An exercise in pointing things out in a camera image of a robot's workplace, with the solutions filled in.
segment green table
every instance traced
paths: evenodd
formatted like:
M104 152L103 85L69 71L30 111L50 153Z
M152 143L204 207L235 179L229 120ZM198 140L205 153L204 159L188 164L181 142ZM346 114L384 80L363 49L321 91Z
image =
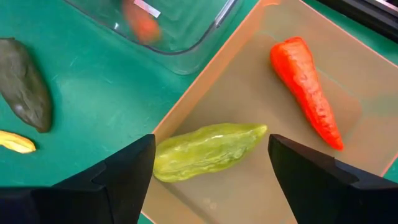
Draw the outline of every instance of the green table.
M314 0L306 2L398 64L397 44ZM213 55L255 3L244 1ZM52 185L110 156L152 132L198 75L173 74L62 0L0 1L0 27L0 37L16 37L30 48L55 101L52 132L38 134L0 99L0 129L34 139L39 147L29 155L0 149L0 186ZM396 182L397 166L386 174Z

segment label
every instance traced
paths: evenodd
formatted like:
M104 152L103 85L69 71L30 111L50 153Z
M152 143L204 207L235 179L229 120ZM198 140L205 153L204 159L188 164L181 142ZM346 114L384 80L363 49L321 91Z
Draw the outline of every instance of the label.
M147 11L149 14L153 15L155 18L158 18L160 15L159 10L148 5L148 3L144 2L143 0L134 0L134 4L136 4L141 9Z

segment dark green eggplant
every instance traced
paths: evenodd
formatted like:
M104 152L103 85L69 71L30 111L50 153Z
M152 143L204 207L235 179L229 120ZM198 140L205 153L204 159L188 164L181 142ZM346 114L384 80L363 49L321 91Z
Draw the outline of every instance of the dark green eggplant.
M50 131L49 90L25 46L13 38L0 39L0 92L21 120L40 133Z

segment clear plastic container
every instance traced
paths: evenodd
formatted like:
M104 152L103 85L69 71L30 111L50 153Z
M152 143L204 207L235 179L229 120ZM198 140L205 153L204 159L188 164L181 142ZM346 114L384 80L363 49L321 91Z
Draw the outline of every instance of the clear plastic container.
M66 0L180 75L193 73L205 66L211 50L242 3L242 0L146 0L160 12L157 22L162 29L162 38L154 45L141 45L124 19L123 1L134 2Z
M269 63L292 36L313 52L345 143L313 130ZM262 0L155 129L157 141L216 123L262 123L337 159L382 175L396 158L398 68L299 0ZM268 136L238 165L174 184L152 179L143 212L156 223L295 223L272 170Z

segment toy carrot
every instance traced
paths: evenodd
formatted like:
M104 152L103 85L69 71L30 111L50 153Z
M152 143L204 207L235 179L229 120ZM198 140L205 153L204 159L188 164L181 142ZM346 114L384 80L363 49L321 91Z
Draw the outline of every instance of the toy carrot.
M134 0L123 0L123 13L141 43L151 44L160 39L161 31L157 21L134 4Z
M318 134L331 147L343 150L335 117L323 94L311 51L304 40L293 37L273 46L271 63Z

